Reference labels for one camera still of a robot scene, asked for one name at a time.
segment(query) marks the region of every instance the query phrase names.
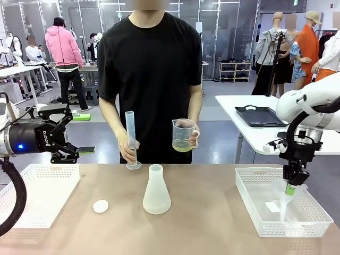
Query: man's right hand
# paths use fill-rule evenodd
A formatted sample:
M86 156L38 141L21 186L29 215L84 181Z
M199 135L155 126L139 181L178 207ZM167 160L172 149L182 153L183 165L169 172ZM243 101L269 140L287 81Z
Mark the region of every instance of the man's right hand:
M127 133L122 133L117 137L119 150L123 158L129 163L133 164L136 161L134 151L129 147L129 137ZM136 141L136 149L139 148L139 142Z

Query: shoe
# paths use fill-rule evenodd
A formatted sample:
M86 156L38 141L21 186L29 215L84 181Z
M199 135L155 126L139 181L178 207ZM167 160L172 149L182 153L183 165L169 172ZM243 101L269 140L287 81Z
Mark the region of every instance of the shoe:
M82 110L80 110L80 111L86 112L86 111L89 111L89 110L91 110L91 109L92 109L92 107L91 107L91 106L88 106L86 109L82 109Z

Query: white plastic basket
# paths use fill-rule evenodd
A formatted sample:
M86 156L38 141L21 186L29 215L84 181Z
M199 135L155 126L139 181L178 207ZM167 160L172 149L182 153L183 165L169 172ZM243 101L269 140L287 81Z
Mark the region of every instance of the white plastic basket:
M270 211L265 203L278 200L279 197L273 192L271 181L283 178L282 168L249 167L235 170L236 187L260 237L322 237L333 223L307 190L288 204L290 219L280 221L280 213Z
M14 228L49 228L79 182L79 164L31 164L21 176L27 203ZM0 192L0 223L12 212L15 200L11 182Z

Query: black t-shirt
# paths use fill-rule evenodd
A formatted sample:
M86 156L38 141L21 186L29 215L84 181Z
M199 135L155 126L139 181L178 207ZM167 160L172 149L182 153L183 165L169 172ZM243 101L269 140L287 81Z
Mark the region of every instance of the black t-shirt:
M114 101L119 94L125 128L125 112L134 111L142 163L164 163L153 160L162 155L185 156L172 148L172 120L188 117L190 86L201 84L201 61L199 34L168 13L155 27L139 28L125 18L103 35L99 96Z

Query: measuring cup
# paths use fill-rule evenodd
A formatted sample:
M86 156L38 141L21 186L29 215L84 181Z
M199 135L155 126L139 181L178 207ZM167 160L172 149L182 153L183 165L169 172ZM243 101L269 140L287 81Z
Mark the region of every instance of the measuring cup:
M172 120L172 147L179 152L187 152L192 148L197 148L198 141L196 140L195 146L190 146L189 138L193 133L200 132L196 130L196 123L187 118L179 118L178 120Z

